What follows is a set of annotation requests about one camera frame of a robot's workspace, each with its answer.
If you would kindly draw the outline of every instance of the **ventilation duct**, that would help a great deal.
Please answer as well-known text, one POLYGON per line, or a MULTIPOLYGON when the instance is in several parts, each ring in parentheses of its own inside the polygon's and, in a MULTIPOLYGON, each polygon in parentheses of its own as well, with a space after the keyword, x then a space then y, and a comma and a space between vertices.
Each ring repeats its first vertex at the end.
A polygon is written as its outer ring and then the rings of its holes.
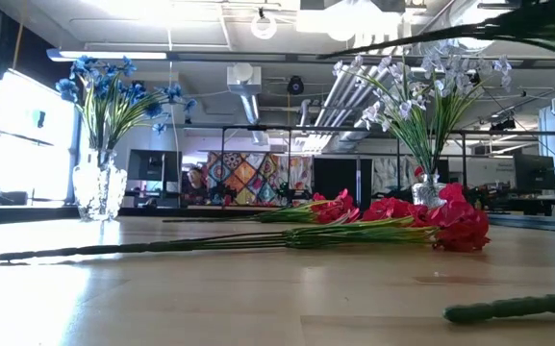
MULTIPOLYGON (((260 114, 258 112, 258 99, 256 95, 262 92, 262 70, 249 63, 236 63, 228 67, 227 85, 230 92, 240 96, 247 121, 251 125, 258 125, 260 114)), ((252 131, 254 145, 268 145, 268 135, 263 131, 252 131)))

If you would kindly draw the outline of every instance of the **patchwork artwork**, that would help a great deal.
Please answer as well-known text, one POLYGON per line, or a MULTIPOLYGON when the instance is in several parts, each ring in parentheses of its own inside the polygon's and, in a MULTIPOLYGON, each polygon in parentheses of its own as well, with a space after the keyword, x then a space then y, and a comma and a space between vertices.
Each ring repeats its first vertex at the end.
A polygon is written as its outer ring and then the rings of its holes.
MULTIPOLYGON (((401 188, 418 183, 414 171, 418 163, 413 157, 401 157, 401 188)), ((373 160, 371 194, 387 193, 396 189, 396 158, 377 158, 373 160)))
MULTIPOLYGON (((283 206, 279 197, 280 184, 288 180, 288 157, 263 153, 210 152, 208 157, 207 188, 222 181, 237 192, 233 203, 253 206, 283 206)), ((290 158, 290 188, 308 189, 312 184, 312 158, 290 158)))

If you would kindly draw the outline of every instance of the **light fixture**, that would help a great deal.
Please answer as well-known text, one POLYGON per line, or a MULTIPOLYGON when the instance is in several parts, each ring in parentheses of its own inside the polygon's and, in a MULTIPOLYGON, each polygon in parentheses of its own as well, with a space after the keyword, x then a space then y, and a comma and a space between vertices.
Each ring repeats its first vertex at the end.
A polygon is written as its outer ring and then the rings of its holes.
MULTIPOLYGON (((473 4, 465 8, 461 13, 454 12, 450 16, 450 25, 466 25, 476 24, 490 18, 495 18, 500 14, 509 12, 510 10, 487 10, 480 5, 485 4, 483 0, 474 1, 473 4)), ((492 41, 476 39, 471 37, 457 38, 457 41, 472 51, 481 51, 491 45, 492 41)))
POLYGON ((382 12, 371 0, 342 0, 322 11, 299 11, 296 31, 324 33, 334 40, 347 41, 356 34, 383 36, 399 25, 401 13, 382 12))
POLYGON ((270 39, 277 33, 277 21, 275 17, 270 13, 262 12, 262 9, 254 16, 251 21, 251 34, 260 39, 270 39), (261 19, 268 19, 268 27, 266 29, 260 29, 258 27, 258 22, 261 19))
POLYGON ((164 52, 94 52, 94 51, 60 51, 53 48, 46 50, 48 58, 53 62, 73 62, 83 56, 101 60, 121 60, 123 57, 132 60, 166 60, 164 52))

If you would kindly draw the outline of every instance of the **speaker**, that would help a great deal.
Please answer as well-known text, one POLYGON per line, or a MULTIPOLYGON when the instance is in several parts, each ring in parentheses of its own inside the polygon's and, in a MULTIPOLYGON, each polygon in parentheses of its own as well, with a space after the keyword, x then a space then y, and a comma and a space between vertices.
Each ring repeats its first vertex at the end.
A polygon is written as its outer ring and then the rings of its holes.
POLYGON ((305 91, 303 80, 299 76, 292 76, 288 83, 288 93, 290 95, 299 95, 305 91))

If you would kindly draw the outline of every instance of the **wooden table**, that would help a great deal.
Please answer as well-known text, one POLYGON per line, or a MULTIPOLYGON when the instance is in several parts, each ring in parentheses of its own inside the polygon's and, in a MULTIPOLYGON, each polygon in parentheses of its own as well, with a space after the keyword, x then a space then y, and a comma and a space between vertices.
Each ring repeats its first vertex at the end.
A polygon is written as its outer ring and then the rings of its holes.
MULTIPOLYGON (((280 230, 159 218, 0 225, 0 252, 280 230)), ((453 326, 452 304, 555 293, 555 233, 480 254, 418 246, 34 259, 0 265, 0 345, 555 345, 555 315, 453 326)))

